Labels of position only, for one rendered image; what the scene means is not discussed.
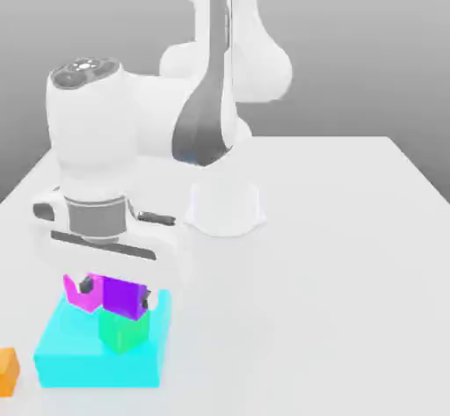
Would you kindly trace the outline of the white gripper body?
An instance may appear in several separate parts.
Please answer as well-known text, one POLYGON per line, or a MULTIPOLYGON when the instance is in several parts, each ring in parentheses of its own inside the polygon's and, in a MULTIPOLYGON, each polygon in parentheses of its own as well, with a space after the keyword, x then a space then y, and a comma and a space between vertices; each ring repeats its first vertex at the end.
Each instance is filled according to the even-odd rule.
POLYGON ((180 250, 168 227, 129 231, 116 244, 90 244, 41 227, 34 231, 34 243, 43 262, 73 279, 96 274, 143 284, 150 290, 181 287, 180 250))

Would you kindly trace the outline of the small purple cube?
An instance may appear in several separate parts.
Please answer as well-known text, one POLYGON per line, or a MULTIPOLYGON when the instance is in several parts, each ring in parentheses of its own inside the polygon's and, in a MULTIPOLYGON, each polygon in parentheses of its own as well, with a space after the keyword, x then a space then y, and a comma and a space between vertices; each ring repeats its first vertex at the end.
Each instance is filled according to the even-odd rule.
POLYGON ((145 285, 105 277, 103 308, 122 317, 137 321, 146 312, 142 310, 140 305, 141 286, 145 285))

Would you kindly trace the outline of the small magenta cube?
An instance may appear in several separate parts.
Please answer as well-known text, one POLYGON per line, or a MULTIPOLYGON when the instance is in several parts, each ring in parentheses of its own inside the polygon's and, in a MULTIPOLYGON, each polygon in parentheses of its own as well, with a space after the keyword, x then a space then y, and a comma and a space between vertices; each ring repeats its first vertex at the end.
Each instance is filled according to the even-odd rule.
POLYGON ((104 291, 104 277, 101 275, 90 274, 93 278, 94 288, 88 294, 84 296, 75 296, 71 293, 70 277, 68 274, 63 275, 63 285, 65 289, 65 295, 70 304, 84 310, 88 313, 94 312, 98 307, 103 304, 103 291, 104 291))

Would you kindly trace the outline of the small green cube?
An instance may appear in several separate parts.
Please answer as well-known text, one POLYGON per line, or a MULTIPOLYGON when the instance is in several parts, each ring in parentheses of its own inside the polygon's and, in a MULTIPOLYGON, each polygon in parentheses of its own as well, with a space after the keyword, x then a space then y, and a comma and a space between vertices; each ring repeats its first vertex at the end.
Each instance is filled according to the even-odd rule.
POLYGON ((98 316, 98 337, 114 353, 124 354, 149 339, 149 323, 148 311, 138 320, 133 320, 101 310, 98 316))

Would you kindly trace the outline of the small orange cube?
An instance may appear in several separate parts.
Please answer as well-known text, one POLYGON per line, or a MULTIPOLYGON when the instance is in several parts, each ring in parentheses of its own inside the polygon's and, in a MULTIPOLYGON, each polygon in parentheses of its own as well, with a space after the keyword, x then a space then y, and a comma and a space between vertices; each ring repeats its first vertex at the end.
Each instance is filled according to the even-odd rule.
POLYGON ((13 395, 19 373, 16 350, 13 347, 0 348, 0 398, 13 395))

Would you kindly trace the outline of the large cyan box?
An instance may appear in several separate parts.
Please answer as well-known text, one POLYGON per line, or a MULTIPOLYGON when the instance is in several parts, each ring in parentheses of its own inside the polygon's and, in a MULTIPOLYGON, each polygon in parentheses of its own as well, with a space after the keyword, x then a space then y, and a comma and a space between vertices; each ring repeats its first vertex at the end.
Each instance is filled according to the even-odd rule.
POLYGON ((171 293, 161 290, 150 310, 149 339, 116 354, 98 337, 98 316, 58 303, 40 343, 34 363, 40 384, 47 388, 157 388, 161 382, 166 340, 171 323, 171 293))

